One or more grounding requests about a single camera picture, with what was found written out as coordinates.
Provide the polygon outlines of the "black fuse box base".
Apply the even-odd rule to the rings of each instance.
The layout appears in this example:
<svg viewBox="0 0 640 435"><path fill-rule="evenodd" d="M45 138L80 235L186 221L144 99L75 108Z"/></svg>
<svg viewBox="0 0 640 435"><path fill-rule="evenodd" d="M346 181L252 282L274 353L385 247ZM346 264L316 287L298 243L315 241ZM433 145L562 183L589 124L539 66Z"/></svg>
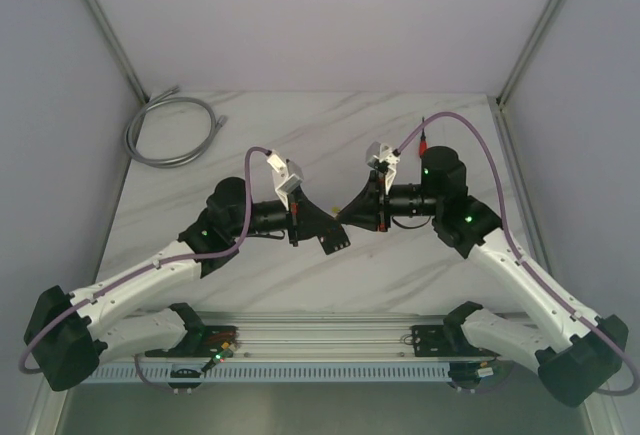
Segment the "black fuse box base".
<svg viewBox="0 0 640 435"><path fill-rule="evenodd" d="M344 231L329 231L319 237L326 255L334 254L350 246L350 240Z"/></svg>

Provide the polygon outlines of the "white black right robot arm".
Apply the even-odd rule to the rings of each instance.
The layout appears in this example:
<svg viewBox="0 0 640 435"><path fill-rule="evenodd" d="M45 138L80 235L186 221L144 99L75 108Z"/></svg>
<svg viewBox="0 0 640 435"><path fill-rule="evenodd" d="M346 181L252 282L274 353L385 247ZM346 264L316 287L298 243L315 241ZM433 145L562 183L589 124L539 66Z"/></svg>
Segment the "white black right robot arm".
<svg viewBox="0 0 640 435"><path fill-rule="evenodd" d="M526 254L505 217L469 194L466 167L455 150L427 149L417 185L393 183L399 161L392 147L372 144L367 184L341 210L339 221L383 232L397 216L430 217L438 238L492 275L534 323L527 327L479 303L465 302L443 320L447 349L505 356L536 373L563 405L581 405L620 370L629 333L626 324L615 315L603 318L576 300Z"/></svg>

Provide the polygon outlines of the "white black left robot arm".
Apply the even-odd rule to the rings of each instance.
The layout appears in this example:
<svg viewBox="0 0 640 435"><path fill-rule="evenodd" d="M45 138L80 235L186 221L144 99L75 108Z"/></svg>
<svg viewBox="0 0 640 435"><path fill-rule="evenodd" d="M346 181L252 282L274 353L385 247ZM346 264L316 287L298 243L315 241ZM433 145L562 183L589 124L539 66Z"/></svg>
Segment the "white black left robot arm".
<svg viewBox="0 0 640 435"><path fill-rule="evenodd" d="M208 329L188 303L172 303L149 315L139 309L163 292L222 268L238 254L236 244L243 236L278 231L291 245L316 238L327 255L350 244L342 225L302 189L284 199L253 203L243 179L226 178L196 221L150 259L69 293L60 286L44 291L25 331L28 353L56 392L128 356L205 356Z"/></svg>

